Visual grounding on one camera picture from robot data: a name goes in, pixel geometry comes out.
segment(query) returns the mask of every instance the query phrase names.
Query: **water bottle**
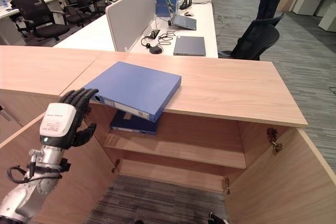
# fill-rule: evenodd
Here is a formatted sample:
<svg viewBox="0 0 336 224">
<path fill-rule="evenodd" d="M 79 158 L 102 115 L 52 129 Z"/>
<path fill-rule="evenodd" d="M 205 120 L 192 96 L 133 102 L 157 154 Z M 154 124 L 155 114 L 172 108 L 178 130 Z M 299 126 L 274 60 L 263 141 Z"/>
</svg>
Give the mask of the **water bottle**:
<svg viewBox="0 0 336 224">
<path fill-rule="evenodd" d="M 8 4 L 7 4 L 7 2 L 5 0 L 0 0 L 0 1 L 3 4 L 3 6 L 8 7 Z"/>
</svg>

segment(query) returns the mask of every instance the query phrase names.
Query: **power adapter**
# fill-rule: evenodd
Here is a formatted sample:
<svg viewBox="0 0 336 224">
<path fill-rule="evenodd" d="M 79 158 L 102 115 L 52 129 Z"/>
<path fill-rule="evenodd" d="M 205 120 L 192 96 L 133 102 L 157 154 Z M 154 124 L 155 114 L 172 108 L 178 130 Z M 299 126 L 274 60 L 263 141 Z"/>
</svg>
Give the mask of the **power adapter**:
<svg viewBox="0 0 336 224">
<path fill-rule="evenodd" d="M 150 48 L 149 48 L 149 52 L 150 52 L 151 54 L 158 55 L 158 54 L 162 53 L 162 48 L 161 48 L 161 47 L 158 47 L 158 46 L 150 47 Z"/>
<path fill-rule="evenodd" d="M 160 30 L 152 30 L 151 34 L 149 34 L 149 38 L 150 39 L 156 39 L 156 37 L 158 36 Z"/>
</svg>

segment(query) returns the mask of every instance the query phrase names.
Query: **blue folder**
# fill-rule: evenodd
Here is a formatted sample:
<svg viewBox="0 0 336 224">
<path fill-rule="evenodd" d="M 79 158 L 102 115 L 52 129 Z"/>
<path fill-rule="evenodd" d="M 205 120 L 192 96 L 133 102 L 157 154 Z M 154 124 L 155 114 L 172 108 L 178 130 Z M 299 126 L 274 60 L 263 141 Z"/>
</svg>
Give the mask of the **blue folder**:
<svg viewBox="0 0 336 224">
<path fill-rule="evenodd" d="M 181 76 L 118 61 L 90 83 L 94 100 L 156 122 L 179 86 Z"/>
<path fill-rule="evenodd" d="M 118 110 L 110 124 L 110 128 L 113 130 L 155 135 L 158 126 L 157 124 L 158 121 L 154 123 L 144 118 L 140 118 L 138 116 L 131 115 L 130 113 Z"/>
</svg>

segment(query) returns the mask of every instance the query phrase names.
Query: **laptop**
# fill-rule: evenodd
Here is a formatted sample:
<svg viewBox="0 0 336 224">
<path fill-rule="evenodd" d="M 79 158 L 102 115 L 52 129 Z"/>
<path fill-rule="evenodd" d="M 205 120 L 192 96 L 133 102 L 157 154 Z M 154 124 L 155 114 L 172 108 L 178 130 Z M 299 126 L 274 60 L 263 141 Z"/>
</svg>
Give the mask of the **laptop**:
<svg viewBox="0 0 336 224">
<path fill-rule="evenodd" d="M 184 17 L 182 15 L 177 15 L 174 12 L 174 5 L 172 0 L 166 0 L 169 14 L 170 22 L 172 26 L 179 26 L 190 30 L 196 30 L 196 20 L 189 17 Z"/>
<path fill-rule="evenodd" d="M 178 36 L 173 55 L 205 56 L 204 37 Z"/>
</svg>

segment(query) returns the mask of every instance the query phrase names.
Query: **robot finger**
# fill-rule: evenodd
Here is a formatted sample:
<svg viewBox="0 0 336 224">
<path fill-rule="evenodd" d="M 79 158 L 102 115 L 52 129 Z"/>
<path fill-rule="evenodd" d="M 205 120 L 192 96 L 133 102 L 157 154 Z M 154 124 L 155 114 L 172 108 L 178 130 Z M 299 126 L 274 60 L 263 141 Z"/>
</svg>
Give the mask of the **robot finger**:
<svg viewBox="0 0 336 224">
<path fill-rule="evenodd" d="M 70 96 L 72 93 L 74 93 L 74 90 L 70 90 L 69 92 L 67 92 L 65 95 L 63 95 L 61 97 L 61 99 L 59 99 L 59 103 L 64 103 L 64 101 L 68 98 L 68 96 Z"/>
<path fill-rule="evenodd" d="M 76 104 L 78 103 L 79 99 L 89 91 L 90 89 L 82 89 L 82 91 L 78 93 L 76 97 L 73 98 L 73 100 L 71 101 L 71 105 L 76 107 Z"/>
<path fill-rule="evenodd" d="M 84 90 L 84 88 L 81 88 L 73 93 L 71 93 L 67 98 L 66 100 L 64 101 L 64 103 L 68 103 L 68 104 L 71 104 L 71 102 L 73 101 L 73 99 L 78 95 L 80 94 L 82 91 Z"/>
<path fill-rule="evenodd" d="M 90 89 L 89 92 L 85 93 L 74 105 L 76 108 L 86 111 L 89 106 L 90 99 L 94 96 L 94 94 L 98 93 L 98 89 Z"/>
</svg>

